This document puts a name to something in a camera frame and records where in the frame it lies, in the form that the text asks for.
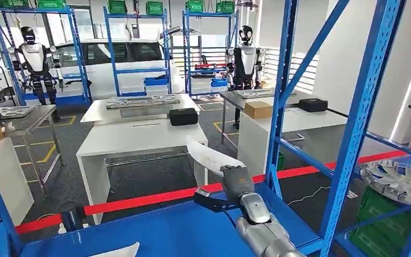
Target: humanoid robot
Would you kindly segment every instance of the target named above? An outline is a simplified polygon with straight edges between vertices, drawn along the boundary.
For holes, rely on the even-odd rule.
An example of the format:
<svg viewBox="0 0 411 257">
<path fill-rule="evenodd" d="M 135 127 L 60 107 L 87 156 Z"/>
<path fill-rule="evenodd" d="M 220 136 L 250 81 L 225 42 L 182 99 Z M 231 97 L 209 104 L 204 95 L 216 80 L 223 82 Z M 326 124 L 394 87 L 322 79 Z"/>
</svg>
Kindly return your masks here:
<svg viewBox="0 0 411 257">
<path fill-rule="evenodd" d="M 31 27 L 22 27 L 21 34 L 24 39 L 24 43 L 17 49 L 10 47 L 8 52 L 12 60 L 13 68 L 20 81 L 22 81 L 22 88 L 23 90 L 26 90 L 26 88 L 32 88 L 32 92 L 37 96 L 40 103 L 42 105 L 46 105 L 45 94 L 41 83 L 41 80 L 43 80 L 50 103 L 56 104 L 56 81 L 49 73 L 49 66 L 47 62 L 47 55 L 52 54 L 59 80 L 59 86 L 60 88 L 63 88 L 63 76 L 60 70 L 59 55 L 56 54 L 56 47 L 51 47 L 48 49 L 40 43 L 35 43 L 35 34 Z M 21 73 L 24 72 L 24 69 L 18 61 L 17 54 L 22 54 L 24 56 L 24 60 L 26 61 L 24 65 L 30 73 L 28 83 L 29 86 L 27 86 L 21 78 Z M 60 120 L 57 115 L 57 111 L 53 112 L 52 117 L 55 122 Z"/>
<path fill-rule="evenodd" d="M 253 29 L 250 26 L 244 25 L 239 29 L 240 44 L 235 48 L 226 50 L 226 66 L 228 68 L 228 80 L 231 82 L 229 90 L 243 89 L 258 89 L 260 88 L 260 75 L 262 71 L 262 63 L 259 61 L 261 49 L 253 47 L 251 40 L 253 37 Z M 253 86 L 253 76 L 256 72 L 256 77 Z M 235 109 L 234 127 L 239 129 L 240 110 Z"/>
</svg>

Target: black case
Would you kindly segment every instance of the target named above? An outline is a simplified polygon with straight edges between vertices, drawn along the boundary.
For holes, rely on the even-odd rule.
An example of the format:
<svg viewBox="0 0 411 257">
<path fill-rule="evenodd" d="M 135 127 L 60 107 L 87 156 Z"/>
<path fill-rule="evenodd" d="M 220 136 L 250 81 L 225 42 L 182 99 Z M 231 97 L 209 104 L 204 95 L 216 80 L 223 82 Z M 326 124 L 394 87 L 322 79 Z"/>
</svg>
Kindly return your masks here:
<svg viewBox="0 0 411 257">
<path fill-rule="evenodd" d="M 318 98 L 301 99 L 298 107 L 307 112 L 326 111 L 329 106 L 328 101 Z"/>
<path fill-rule="evenodd" d="M 169 119 L 173 126 L 192 125 L 197 123 L 197 112 L 194 108 L 170 110 Z"/>
</svg>

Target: green crate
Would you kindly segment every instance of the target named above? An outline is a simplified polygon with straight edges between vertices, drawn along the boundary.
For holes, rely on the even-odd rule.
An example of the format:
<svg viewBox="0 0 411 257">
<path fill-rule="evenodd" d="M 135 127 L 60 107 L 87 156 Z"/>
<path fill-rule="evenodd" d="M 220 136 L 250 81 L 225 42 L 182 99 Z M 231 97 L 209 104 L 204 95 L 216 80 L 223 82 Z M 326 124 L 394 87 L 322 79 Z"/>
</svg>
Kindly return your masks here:
<svg viewBox="0 0 411 257">
<path fill-rule="evenodd" d="M 188 1 L 185 3 L 185 9 L 190 12 L 204 12 L 204 0 Z"/>
<path fill-rule="evenodd" d="M 368 187 L 363 195 L 362 202 L 357 214 L 358 221 L 366 221 L 381 214 L 388 213 L 400 208 L 400 205 L 379 194 Z M 403 245 L 411 232 L 411 211 L 407 211 L 372 224 L 390 240 L 398 245 Z"/>
<path fill-rule="evenodd" d="M 284 168 L 284 154 L 280 151 L 278 155 L 277 171 Z"/>
<path fill-rule="evenodd" d="M 394 257 L 399 256 L 401 253 L 400 246 L 391 243 L 388 238 L 377 231 L 372 224 L 352 231 L 349 240 L 367 256 Z"/>
<path fill-rule="evenodd" d="M 220 1 L 217 2 L 217 12 L 218 13 L 234 13 L 234 2 L 233 1 Z"/>
<path fill-rule="evenodd" d="M 125 0 L 108 0 L 108 9 L 111 14 L 127 14 Z"/>
<path fill-rule="evenodd" d="M 163 15 L 163 3 L 162 2 L 146 2 L 146 14 L 147 15 Z"/>
<path fill-rule="evenodd" d="M 367 187 L 357 212 L 356 222 L 360 223 L 399 208 L 400 205 L 397 202 L 379 194 L 371 187 Z M 407 211 L 353 230 L 350 240 L 368 256 L 373 256 L 372 254 L 378 252 L 391 253 L 391 250 L 386 248 L 401 248 L 406 243 L 410 232 L 411 211 Z M 364 246 L 365 240 L 378 244 L 379 247 Z"/>
<path fill-rule="evenodd" d="M 65 8 L 67 3 L 65 0 L 39 0 L 40 8 Z"/>
<path fill-rule="evenodd" d="M 0 7 L 29 7 L 29 2 L 28 0 L 0 0 Z"/>
</svg>

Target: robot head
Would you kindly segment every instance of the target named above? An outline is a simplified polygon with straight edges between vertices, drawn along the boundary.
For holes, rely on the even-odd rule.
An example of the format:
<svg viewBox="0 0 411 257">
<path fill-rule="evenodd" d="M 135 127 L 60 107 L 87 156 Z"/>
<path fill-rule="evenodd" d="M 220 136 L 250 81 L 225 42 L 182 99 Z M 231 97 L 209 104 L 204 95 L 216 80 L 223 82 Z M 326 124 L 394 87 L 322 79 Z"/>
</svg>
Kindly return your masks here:
<svg viewBox="0 0 411 257">
<path fill-rule="evenodd" d="M 243 41 L 243 44 L 247 45 L 253 37 L 253 29 L 250 26 L 243 25 L 239 30 L 240 39 Z"/>
<path fill-rule="evenodd" d="M 31 27 L 21 28 L 22 38 L 27 44 L 35 44 L 35 33 Z"/>
</svg>

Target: blue tabletop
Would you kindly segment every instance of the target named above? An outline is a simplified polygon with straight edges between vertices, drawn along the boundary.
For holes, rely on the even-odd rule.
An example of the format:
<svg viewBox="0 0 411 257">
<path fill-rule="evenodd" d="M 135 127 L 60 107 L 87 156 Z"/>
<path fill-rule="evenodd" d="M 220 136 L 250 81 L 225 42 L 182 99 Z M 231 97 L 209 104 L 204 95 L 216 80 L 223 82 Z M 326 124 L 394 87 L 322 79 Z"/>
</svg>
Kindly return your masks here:
<svg viewBox="0 0 411 257">
<path fill-rule="evenodd" d="M 319 239 L 266 184 L 257 184 L 256 192 L 296 247 Z M 234 220 L 241 215 L 238 209 L 229 213 Z M 214 213 L 192 201 L 33 242 L 25 246 L 21 256 L 90 256 L 137 241 L 137 256 L 254 256 L 224 213 Z M 304 249 L 304 254 L 317 250 Z"/>
</svg>

